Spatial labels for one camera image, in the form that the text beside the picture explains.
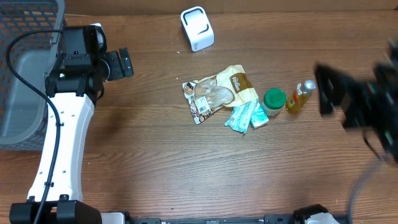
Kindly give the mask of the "green lid jar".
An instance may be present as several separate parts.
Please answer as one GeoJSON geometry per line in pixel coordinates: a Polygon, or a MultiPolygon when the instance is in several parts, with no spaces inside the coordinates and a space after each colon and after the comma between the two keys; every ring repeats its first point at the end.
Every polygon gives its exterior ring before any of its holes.
{"type": "Polygon", "coordinates": [[[280,88],[269,89],[263,97],[262,109],[268,116],[275,116],[283,108],[286,102],[286,94],[280,88]]]}

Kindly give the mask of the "small teal tissue pack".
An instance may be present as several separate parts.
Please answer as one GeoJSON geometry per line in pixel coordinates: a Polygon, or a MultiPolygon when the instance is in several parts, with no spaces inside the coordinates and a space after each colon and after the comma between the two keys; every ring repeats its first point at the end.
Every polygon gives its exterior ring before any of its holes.
{"type": "Polygon", "coordinates": [[[250,119],[250,124],[254,129],[260,128],[268,124],[269,118],[262,106],[258,103],[250,119]]]}

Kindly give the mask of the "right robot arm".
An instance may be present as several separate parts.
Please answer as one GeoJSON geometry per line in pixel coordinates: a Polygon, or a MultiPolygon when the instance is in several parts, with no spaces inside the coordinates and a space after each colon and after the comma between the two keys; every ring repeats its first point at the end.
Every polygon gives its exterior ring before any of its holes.
{"type": "Polygon", "coordinates": [[[368,148],[376,156],[359,176],[352,188],[346,215],[340,217],[344,223],[353,222],[353,207],[360,189],[387,161],[397,163],[397,41],[389,41],[387,63],[377,63],[373,68],[374,80],[355,80],[349,75],[316,63],[313,69],[319,92],[320,114],[332,114],[340,107],[345,115],[342,126],[373,130],[384,149],[379,155],[367,140],[368,148]]]}

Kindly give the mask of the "brown white snack bag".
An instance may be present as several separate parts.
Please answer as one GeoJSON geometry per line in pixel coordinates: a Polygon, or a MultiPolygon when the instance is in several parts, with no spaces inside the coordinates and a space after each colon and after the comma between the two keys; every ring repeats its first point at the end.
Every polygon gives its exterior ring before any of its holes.
{"type": "Polygon", "coordinates": [[[195,124],[201,124],[222,107],[234,108],[258,99],[242,65],[230,65],[216,75],[182,84],[195,124]]]}

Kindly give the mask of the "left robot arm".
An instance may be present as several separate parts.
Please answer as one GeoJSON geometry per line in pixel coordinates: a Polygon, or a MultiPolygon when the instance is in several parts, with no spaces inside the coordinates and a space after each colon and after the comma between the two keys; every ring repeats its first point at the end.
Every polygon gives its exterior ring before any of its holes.
{"type": "Polygon", "coordinates": [[[47,104],[47,130],[39,168],[24,203],[10,207],[11,223],[132,222],[128,212],[100,212],[83,202],[81,167],[85,139],[104,83],[133,76],[126,48],[107,50],[101,24],[60,30],[56,56],[39,95],[47,104]]]}

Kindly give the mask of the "yellow liquid bottle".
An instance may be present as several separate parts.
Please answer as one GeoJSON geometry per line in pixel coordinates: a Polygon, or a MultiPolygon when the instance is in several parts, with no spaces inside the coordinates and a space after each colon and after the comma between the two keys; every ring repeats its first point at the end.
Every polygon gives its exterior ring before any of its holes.
{"type": "Polygon", "coordinates": [[[299,83],[292,95],[287,98],[286,110],[289,113],[298,113],[311,98],[314,89],[316,89],[316,83],[313,80],[299,83]]]}

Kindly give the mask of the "teal wet wipes pack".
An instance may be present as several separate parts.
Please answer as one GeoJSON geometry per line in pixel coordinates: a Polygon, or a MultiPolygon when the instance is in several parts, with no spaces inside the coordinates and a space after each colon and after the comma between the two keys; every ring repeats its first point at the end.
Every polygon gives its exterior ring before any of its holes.
{"type": "Polygon", "coordinates": [[[234,131],[246,134],[251,116],[253,115],[257,104],[258,99],[255,99],[241,106],[234,107],[231,116],[224,125],[229,126],[234,131]]]}

